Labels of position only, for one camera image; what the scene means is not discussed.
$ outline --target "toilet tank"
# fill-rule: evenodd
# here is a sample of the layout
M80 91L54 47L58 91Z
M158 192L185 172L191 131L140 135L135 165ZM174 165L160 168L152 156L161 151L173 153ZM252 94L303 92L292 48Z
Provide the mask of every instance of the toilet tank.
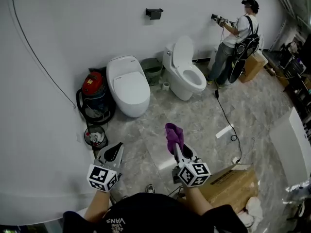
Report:
M139 61L134 56L122 56L112 59L107 65L107 77L113 80L115 77L130 73L140 72L145 76Z
M174 44L168 44L165 47L165 50L163 52L163 60L162 60L163 66L169 67L172 64L173 49L174 49Z

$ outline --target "jeans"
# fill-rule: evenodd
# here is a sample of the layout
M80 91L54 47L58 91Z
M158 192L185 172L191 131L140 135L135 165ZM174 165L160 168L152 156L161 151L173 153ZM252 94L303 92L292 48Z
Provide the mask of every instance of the jeans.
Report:
M212 71L207 77L209 81L216 80L217 84L224 84L226 82L226 80L228 79L228 72L231 68L230 56L233 54L233 52L234 48L230 48L224 43L221 43L219 45L216 53L215 63L213 64ZM221 72L223 64L225 62L225 68Z

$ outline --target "purple cloth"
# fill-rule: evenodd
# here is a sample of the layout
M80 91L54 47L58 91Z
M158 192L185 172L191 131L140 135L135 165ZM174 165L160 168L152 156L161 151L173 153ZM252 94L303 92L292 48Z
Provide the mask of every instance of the purple cloth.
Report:
M184 134L183 130L177 127L175 124L167 123L165 125L167 149L171 154L174 154L175 143L179 144L181 150L184 148Z

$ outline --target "white t-shirt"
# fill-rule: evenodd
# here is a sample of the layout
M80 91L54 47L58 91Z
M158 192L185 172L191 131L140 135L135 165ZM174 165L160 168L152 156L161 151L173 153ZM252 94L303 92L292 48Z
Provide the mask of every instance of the white t-shirt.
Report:
M253 32L255 33L258 27L257 19L252 15L248 16L253 22ZM239 35L235 36L234 34L230 34L223 41L223 43L230 48L234 48L236 43L240 43L251 34L251 27L249 25L248 19L245 16L242 16L238 19L238 21L235 23L235 28L240 32Z

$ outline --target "tankless toilet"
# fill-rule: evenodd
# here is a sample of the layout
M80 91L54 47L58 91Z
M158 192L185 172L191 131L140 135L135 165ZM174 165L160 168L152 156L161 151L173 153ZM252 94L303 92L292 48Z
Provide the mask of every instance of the tankless toilet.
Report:
M163 54L171 90L184 101L203 91L207 84L203 73L192 64L193 51L192 40L182 36L176 44L167 45Z
M107 82L113 99L129 117L145 113L150 101L150 88L145 74L134 56L123 56L109 61Z

